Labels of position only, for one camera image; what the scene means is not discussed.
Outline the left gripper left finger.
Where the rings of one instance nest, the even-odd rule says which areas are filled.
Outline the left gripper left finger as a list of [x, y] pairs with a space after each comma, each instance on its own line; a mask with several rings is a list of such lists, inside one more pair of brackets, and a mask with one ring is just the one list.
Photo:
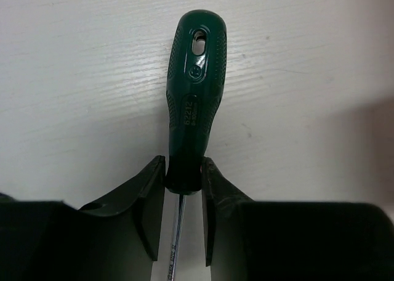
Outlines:
[[1, 195], [2, 280], [150, 280], [158, 258], [166, 163], [76, 209]]

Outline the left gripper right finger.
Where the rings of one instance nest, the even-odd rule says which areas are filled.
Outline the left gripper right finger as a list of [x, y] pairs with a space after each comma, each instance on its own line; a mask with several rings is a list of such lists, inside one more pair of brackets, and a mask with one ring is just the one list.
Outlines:
[[393, 223], [379, 207], [255, 201], [210, 158], [201, 175], [212, 280], [393, 279]]

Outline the green flathead screwdriver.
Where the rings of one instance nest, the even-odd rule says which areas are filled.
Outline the green flathead screwdriver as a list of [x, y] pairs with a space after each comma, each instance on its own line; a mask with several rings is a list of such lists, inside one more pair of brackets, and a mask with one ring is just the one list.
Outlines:
[[208, 10], [178, 22], [167, 69], [169, 166], [164, 186], [176, 194], [167, 280], [175, 279], [185, 199], [201, 190], [201, 164], [222, 100], [227, 67], [227, 28]]

